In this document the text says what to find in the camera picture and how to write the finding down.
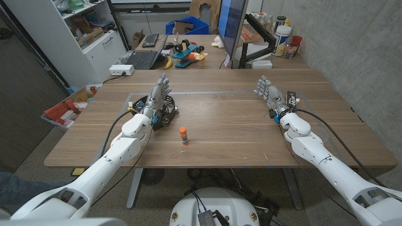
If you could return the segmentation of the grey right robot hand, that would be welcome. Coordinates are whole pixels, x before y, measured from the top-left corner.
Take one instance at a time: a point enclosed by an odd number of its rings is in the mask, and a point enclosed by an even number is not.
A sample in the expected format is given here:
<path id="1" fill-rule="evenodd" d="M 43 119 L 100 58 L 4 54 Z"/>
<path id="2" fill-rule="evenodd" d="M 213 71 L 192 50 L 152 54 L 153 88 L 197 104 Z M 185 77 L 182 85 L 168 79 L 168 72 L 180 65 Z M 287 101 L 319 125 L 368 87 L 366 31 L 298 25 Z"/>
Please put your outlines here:
<path id="1" fill-rule="evenodd" d="M 254 93 L 262 97 L 269 110 L 269 117 L 279 122 L 280 119 L 290 112 L 290 107 L 285 101 L 283 94 L 263 75 L 257 82 Z"/>

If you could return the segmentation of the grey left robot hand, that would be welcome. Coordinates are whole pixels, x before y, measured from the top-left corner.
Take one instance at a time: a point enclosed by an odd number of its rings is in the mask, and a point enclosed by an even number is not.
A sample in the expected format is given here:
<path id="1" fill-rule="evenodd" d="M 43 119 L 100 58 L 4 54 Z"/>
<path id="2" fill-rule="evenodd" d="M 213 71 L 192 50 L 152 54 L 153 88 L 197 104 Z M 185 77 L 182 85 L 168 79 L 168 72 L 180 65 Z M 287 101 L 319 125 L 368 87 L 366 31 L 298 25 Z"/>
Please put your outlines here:
<path id="1" fill-rule="evenodd" d="M 156 84 L 151 89 L 147 96 L 146 103 L 143 109 L 143 114 L 150 119 L 154 117 L 156 111 L 161 110 L 165 97 L 171 92 L 169 87 L 169 79 L 166 78 L 165 73 L 157 80 Z"/>

